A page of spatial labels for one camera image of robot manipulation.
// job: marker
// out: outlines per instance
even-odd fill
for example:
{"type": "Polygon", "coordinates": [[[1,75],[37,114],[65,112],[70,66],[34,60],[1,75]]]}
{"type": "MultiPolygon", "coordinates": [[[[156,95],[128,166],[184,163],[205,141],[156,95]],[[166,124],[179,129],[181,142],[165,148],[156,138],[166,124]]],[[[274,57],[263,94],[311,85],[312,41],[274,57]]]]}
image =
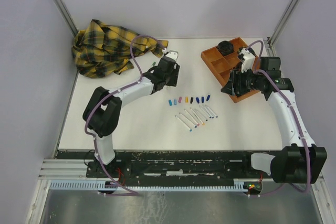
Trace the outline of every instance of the marker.
{"type": "Polygon", "coordinates": [[[218,117],[218,115],[216,115],[216,113],[208,106],[208,105],[206,105],[206,107],[211,111],[211,113],[217,118],[218,117]]]}
{"type": "Polygon", "coordinates": [[[188,110],[184,109],[184,111],[187,112],[189,114],[189,116],[191,116],[191,118],[193,119],[193,121],[197,124],[197,126],[199,126],[199,123],[197,122],[197,120],[195,119],[195,117],[193,117],[193,115],[191,115],[188,110]]]}
{"type": "Polygon", "coordinates": [[[182,119],[181,118],[179,118],[177,115],[175,115],[175,117],[180,121],[180,122],[182,122],[187,128],[188,128],[188,130],[189,131],[193,131],[185,122],[183,122],[182,121],[182,119]]]}
{"type": "Polygon", "coordinates": [[[214,115],[212,115],[211,111],[204,104],[203,104],[203,108],[208,112],[211,118],[214,118],[214,115]]]}
{"type": "Polygon", "coordinates": [[[198,113],[198,115],[201,115],[206,121],[208,121],[208,118],[198,109],[195,109],[196,113],[198,113]]]}
{"type": "Polygon", "coordinates": [[[194,126],[195,126],[195,128],[197,128],[197,125],[196,124],[194,124],[192,121],[190,121],[189,120],[189,118],[187,118],[184,114],[182,114],[182,113],[179,113],[181,116],[183,116],[184,118],[186,118],[189,122],[191,122],[194,126]]]}
{"type": "Polygon", "coordinates": [[[212,118],[212,116],[209,114],[208,110],[205,109],[203,106],[199,106],[206,114],[208,114],[209,118],[212,118]]]}
{"type": "Polygon", "coordinates": [[[201,122],[201,124],[205,125],[204,122],[202,121],[202,119],[196,114],[196,112],[192,108],[190,108],[190,109],[194,113],[194,115],[197,117],[197,119],[201,122]]]}

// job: plaid cloth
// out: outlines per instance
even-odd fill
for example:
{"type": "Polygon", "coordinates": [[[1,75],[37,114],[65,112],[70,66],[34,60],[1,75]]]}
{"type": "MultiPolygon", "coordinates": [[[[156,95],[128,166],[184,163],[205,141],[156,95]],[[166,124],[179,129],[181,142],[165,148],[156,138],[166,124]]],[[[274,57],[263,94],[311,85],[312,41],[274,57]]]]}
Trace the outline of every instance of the plaid cloth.
{"type": "MultiPolygon", "coordinates": [[[[75,37],[71,49],[72,56],[80,74],[90,78],[100,78],[115,72],[134,68],[130,62],[130,44],[138,33],[121,26],[108,26],[93,19],[86,30],[75,37]]],[[[160,40],[164,47],[167,40],[160,40]]],[[[141,56],[148,51],[156,56],[162,55],[162,49],[150,38],[139,38],[133,43],[133,54],[141,56]]]]}

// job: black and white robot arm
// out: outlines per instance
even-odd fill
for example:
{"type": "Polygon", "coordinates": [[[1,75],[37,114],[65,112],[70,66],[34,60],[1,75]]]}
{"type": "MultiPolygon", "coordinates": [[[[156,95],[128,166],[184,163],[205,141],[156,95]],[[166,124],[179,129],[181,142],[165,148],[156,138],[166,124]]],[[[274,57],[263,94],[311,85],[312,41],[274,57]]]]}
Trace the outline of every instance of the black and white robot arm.
{"type": "Polygon", "coordinates": [[[103,105],[106,108],[98,108],[89,122],[89,130],[97,135],[97,149],[102,162],[107,165],[115,157],[112,132],[118,125],[120,110],[125,105],[140,97],[151,95],[164,86],[176,86],[180,66],[176,63],[179,54],[176,51],[169,51],[163,56],[158,65],[150,68],[143,74],[141,81],[135,85],[121,90],[121,88],[95,89],[85,111],[83,119],[86,121],[93,108],[108,94],[116,92],[107,99],[103,105]]]}
{"type": "Polygon", "coordinates": [[[293,85],[290,79],[281,77],[280,58],[261,57],[260,69],[271,78],[291,105],[288,105],[285,98],[277,92],[264,74],[251,70],[254,63],[251,52],[242,49],[239,52],[239,58],[242,62],[241,66],[231,71],[230,79],[221,91],[230,95],[241,96],[250,90],[260,90],[276,117],[283,146],[282,151],[276,156],[266,153],[252,154],[252,168],[270,174],[277,183],[306,183],[307,159],[298,129],[299,125],[309,150],[310,183],[315,183],[327,159],[326,149],[317,147],[308,134],[296,105],[293,85]]]}

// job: wooden box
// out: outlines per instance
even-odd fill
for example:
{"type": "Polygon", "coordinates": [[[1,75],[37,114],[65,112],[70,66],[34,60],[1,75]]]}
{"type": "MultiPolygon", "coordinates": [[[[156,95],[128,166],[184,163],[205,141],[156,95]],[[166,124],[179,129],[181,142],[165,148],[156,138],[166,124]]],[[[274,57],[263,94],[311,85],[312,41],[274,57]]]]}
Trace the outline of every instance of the wooden box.
{"type": "MultiPolygon", "coordinates": [[[[241,38],[235,38],[230,40],[229,42],[231,42],[234,46],[234,52],[232,54],[223,56],[217,50],[217,46],[205,50],[201,54],[201,58],[208,66],[212,74],[220,82],[222,87],[225,86],[225,84],[228,82],[231,70],[233,70],[238,63],[240,63],[237,51],[240,47],[247,47],[247,44],[241,38]]],[[[230,95],[230,97],[235,103],[237,103],[258,92],[258,90],[251,90],[240,97],[237,97],[236,95],[230,95]]]]}

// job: white wall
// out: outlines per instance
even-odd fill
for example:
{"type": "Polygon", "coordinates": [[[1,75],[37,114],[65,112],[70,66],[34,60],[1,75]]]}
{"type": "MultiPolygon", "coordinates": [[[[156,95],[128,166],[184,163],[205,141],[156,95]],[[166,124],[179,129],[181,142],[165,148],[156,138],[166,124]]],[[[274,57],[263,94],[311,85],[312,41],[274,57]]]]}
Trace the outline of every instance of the white wall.
{"type": "Polygon", "coordinates": [[[336,4],[335,0],[301,0],[290,17],[276,53],[293,81],[305,125],[328,159],[323,169],[336,203],[336,4]]]}
{"type": "Polygon", "coordinates": [[[0,0],[0,223],[24,223],[76,68],[53,0],[0,0]]]}
{"type": "Polygon", "coordinates": [[[91,19],[155,37],[266,37],[290,0],[63,0],[79,29],[91,19]]]}

